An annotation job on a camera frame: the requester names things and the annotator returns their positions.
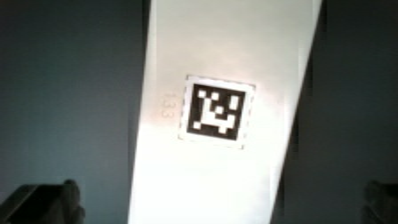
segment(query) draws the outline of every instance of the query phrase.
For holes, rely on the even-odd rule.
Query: white board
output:
[[[319,4],[152,1],[129,224],[270,222]]]

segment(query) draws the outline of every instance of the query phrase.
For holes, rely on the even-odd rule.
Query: white border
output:
[[[193,92],[193,84],[206,85],[209,87],[218,87],[222,89],[230,89],[245,92],[245,101],[241,108],[241,117],[239,117],[239,131],[236,140],[214,138],[193,133],[186,132],[188,127],[188,116],[190,116],[190,103],[191,103],[191,92]],[[230,148],[243,149],[245,143],[245,134],[248,127],[248,117],[250,117],[250,106],[254,100],[254,85],[243,84],[232,81],[223,81],[220,79],[213,79],[202,76],[186,76],[186,84],[184,84],[184,101],[182,101],[182,114],[181,114],[181,124],[179,124],[179,139],[193,142],[200,142],[216,146],[225,146]]]

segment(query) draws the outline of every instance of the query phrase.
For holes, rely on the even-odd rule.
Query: white surface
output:
[[[317,9],[319,0],[152,1],[129,224],[270,221]],[[190,74],[254,86],[241,149],[181,138]]]

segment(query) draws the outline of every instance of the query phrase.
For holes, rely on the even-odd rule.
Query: gray wall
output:
[[[273,223],[358,223],[365,182],[398,183],[389,3],[328,0]],[[0,201],[72,178],[87,224],[126,223],[142,53],[138,0],[0,2]]]
[[[122,224],[143,65],[140,0],[0,1],[0,201],[79,184],[87,224]]]
[[[398,184],[394,2],[326,1],[275,224],[358,224],[367,181]]]

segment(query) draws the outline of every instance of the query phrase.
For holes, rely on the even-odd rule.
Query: printed pattern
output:
[[[236,140],[245,92],[193,84],[186,132]]]

